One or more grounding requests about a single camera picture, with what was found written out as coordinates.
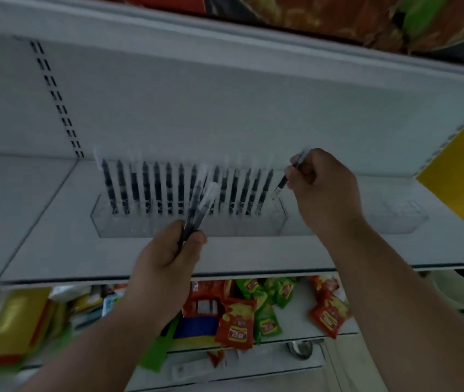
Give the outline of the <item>blue box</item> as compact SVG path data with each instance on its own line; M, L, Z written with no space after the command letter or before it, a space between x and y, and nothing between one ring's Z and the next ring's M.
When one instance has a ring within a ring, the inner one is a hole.
M173 339L188 339L199 337L215 337L219 318L214 316L179 318Z

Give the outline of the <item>row of black pens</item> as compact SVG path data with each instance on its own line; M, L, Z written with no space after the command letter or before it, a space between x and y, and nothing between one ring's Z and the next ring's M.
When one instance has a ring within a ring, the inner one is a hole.
M273 205L281 173L271 167L175 163L143 159L96 160L103 177L102 210L111 216L185 216L196 186L199 197L218 185L210 216L262 216Z

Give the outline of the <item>green plastic bag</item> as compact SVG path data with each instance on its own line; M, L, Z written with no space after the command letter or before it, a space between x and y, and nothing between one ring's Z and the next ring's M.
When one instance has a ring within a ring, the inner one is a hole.
M145 352L138 363L143 369L151 370L155 373L161 371L163 363L166 361L168 351L172 345L173 337L177 329L181 314L178 313L160 332L156 340Z

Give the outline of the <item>person's right hand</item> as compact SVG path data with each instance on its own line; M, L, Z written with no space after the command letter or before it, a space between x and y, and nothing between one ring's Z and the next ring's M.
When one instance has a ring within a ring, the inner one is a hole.
M357 179L329 152L319 150L319 196L295 197L304 223L324 246L367 227Z

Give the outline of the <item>pile of yellow packets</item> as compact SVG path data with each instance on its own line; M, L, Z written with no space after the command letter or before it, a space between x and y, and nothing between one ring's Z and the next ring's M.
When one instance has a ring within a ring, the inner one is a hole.
M69 304L50 294L50 288L0 291L0 368L20 365L48 335L62 331Z

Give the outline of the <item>red packet with window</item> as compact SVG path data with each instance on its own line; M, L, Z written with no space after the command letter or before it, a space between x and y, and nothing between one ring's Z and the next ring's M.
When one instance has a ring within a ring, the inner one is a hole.
M234 284L233 280L190 282L183 318L218 317L222 304L233 296Z

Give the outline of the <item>green snack packet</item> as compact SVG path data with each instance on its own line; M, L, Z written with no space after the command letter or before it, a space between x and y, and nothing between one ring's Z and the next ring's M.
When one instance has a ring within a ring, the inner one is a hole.
M255 301L255 311L258 312L269 301L267 291L256 278L236 279L235 284L245 300Z
M273 305L265 303L254 317L254 342L261 344L263 338L279 336L282 328L277 319Z
M279 308L285 308L293 298L296 281L291 277L273 279L274 302Z

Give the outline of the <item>metal hook fitting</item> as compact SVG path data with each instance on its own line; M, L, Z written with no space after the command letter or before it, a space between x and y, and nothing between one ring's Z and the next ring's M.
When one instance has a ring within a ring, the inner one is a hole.
M289 354L296 360L308 361L312 358L324 360L324 353L321 344L323 338L312 340L292 340L286 343Z

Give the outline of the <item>black gel pen clear cap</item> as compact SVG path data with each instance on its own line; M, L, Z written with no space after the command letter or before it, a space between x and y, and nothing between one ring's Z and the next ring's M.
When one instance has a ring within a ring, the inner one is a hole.
M311 148L303 149L297 156L295 156L294 161L292 162L291 165L294 168L299 168L303 164L303 162L306 160L306 157L310 151L311 151ZM287 184L288 184L288 179L286 175L284 175L272 193L272 196L271 196L272 201L274 201L275 199L279 197L281 191L285 188Z
M189 236L200 229L202 222L208 215L210 208L220 193L220 186L216 182L211 182L205 189L204 195L196 207L195 215L190 224Z
M192 190L192 195L190 196L189 208L185 218L184 227L178 241L178 251L177 254L180 254L183 244L187 241L189 236L194 231L195 224L195 215L199 203L201 201L201 194L203 192L205 181L208 175L208 165L200 164L197 167L197 175L195 178L194 188Z

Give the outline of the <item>slotted shelf upright strip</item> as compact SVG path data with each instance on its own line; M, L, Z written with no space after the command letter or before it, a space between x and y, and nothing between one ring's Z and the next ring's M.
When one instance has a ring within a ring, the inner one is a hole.
M55 71L52 68L52 63L48 57L45 47L38 39L29 39L28 44L30 45L35 60L39 66L47 91L52 98L60 125L63 127L67 141L72 147L74 158L83 160L85 159L85 150L80 143L80 138L73 124L73 118L68 111L66 99L61 92L59 81L56 79Z

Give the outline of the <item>tiny red sachet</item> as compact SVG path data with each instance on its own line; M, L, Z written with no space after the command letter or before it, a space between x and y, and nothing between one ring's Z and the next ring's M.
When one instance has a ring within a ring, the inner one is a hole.
M224 349L208 350L207 356L215 369L218 368L226 358Z

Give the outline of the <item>person's right forearm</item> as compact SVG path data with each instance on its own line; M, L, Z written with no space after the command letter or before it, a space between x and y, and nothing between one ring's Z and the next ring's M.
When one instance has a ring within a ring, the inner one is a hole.
M389 392L464 392L464 318L360 217L318 217L314 232Z

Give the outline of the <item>large red snack packet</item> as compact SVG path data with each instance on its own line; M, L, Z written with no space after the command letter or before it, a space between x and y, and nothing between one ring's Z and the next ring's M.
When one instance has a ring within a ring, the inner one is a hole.
M215 342L223 347L246 351L254 345L256 302L229 298L223 303L224 312L216 330Z

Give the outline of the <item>colourful food picture banner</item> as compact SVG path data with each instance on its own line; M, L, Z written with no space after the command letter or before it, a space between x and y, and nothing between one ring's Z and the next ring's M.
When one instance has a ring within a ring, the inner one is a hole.
M464 0L104 0L464 64Z

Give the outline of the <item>white perforated edge strip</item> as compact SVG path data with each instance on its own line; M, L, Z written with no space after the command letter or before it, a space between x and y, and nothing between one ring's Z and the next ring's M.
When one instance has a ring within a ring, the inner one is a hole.
M423 172L433 161L434 159L442 153L443 150L464 130L464 119L456 126L451 133L446 136L443 142L424 160L420 167L413 173L412 178L417 179L417 177Z

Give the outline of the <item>person's left hand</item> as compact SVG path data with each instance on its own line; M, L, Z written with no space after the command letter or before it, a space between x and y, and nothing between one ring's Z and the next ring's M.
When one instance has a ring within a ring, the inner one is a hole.
M136 260L121 308L136 324L158 334L181 310L199 258L180 254L178 241L184 222L177 220L159 231Z

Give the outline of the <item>small red snack packet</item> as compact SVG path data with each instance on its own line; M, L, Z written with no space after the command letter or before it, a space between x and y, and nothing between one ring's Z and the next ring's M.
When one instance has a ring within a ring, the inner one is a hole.
M308 281L314 291L315 300L319 303L327 292L333 294L340 289L340 283L337 278L330 274L312 275L308 277Z

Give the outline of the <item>person's left forearm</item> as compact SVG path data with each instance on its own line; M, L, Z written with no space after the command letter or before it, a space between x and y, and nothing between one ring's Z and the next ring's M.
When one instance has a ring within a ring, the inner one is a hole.
M120 300L16 392L123 392L140 358L172 318Z

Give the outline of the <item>clear plastic display tray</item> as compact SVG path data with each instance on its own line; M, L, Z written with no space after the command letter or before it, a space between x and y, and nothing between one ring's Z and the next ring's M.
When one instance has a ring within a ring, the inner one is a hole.
M185 219L174 207L172 213L164 208L159 213L153 202L146 211L141 204L130 200L129 213L125 214L123 203L116 201L116 210L105 192L101 193L91 212L91 220L100 238L151 238L159 230L177 219ZM262 205L237 206L234 213L228 209L219 211L215 206L202 221L200 230L208 237L270 237L282 234L288 215L281 200L268 200Z

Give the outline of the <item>white plastic bucket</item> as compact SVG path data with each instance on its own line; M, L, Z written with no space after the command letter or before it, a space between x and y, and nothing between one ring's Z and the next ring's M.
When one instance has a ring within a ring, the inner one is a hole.
M455 270L429 271L424 282L455 310L464 310L464 277Z

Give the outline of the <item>white metal shelf board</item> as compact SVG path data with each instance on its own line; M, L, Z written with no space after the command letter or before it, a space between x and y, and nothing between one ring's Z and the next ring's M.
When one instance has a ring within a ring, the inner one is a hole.
M0 284L44 285L115 282L128 279L142 237L102 238L91 219L105 187L92 161L0 156ZM404 178L358 177L367 217L376 206L402 205L427 220L409 234L385 240L418 270L464 268L464 221L418 182ZM334 271L327 251L311 235L209 237L194 278L305 275Z
M100 0L0 0L0 34L382 89L464 94L464 66Z

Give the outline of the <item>empty clear plastic tray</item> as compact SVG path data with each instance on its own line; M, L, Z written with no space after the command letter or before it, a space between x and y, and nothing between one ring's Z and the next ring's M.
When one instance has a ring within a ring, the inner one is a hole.
M409 235L429 220L426 211L412 200L367 202L363 213L381 235Z

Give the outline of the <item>white lower shelf board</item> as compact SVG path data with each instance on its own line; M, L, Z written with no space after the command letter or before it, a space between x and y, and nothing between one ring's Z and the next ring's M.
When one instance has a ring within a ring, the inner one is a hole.
M156 373L137 368L125 391L163 392L174 388L286 376L321 369L326 364L321 347L313 348L311 357L302 361L292 356L287 348L288 342L319 342L326 338L326 335L308 319L308 311L314 305L314 295L309 285L301 281L294 288L291 302L283 309L275 308L282 334L263 339L261 345L241 354L234 364L222 365L213 369L212 373L185 379L174 376L173 368L183 363L207 360L207 351L218 349L219 346L210 338L174 339L161 370Z

